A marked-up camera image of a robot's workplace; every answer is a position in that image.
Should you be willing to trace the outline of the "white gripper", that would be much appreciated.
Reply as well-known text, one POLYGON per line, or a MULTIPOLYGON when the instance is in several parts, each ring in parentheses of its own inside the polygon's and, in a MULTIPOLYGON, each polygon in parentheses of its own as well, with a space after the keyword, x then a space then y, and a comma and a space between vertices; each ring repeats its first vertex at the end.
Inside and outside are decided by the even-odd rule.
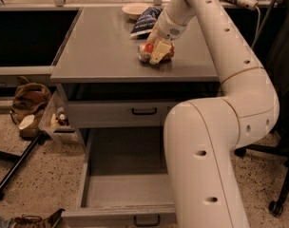
POLYGON ((154 44, 149 60, 151 65, 157 65, 160 61, 173 57, 172 43, 168 40, 157 40, 158 35, 169 40, 179 39, 194 16, 194 10, 179 12, 177 17, 172 17, 172 13, 166 9, 162 11, 156 25, 146 39, 149 44, 154 44))

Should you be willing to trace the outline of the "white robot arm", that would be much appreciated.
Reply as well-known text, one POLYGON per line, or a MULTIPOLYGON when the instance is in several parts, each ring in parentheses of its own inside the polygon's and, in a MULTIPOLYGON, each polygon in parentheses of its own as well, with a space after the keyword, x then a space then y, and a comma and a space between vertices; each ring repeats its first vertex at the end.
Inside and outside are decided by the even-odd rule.
POLYGON ((219 0, 171 0, 148 37, 158 64, 197 18, 222 94, 174 106, 164 154, 179 228, 250 228, 230 153, 263 137, 279 116, 270 78, 219 0))

